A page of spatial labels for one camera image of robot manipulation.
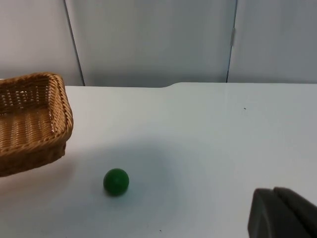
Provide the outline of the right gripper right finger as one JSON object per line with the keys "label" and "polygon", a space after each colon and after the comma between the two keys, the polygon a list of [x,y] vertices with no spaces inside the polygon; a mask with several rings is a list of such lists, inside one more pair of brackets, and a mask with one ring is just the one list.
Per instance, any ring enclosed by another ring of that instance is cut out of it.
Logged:
{"label": "right gripper right finger", "polygon": [[306,232],[316,238],[317,206],[289,188],[275,187],[273,191],[292,211]]}

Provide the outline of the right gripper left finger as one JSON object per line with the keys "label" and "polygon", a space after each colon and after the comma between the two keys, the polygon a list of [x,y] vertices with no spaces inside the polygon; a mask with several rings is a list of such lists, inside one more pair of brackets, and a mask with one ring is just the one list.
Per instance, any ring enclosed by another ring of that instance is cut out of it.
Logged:
{"label": "right gripper left finger", "polygon": [[251,238],[310,238],[291,210],[273,189],[254,191],[248,220]]}

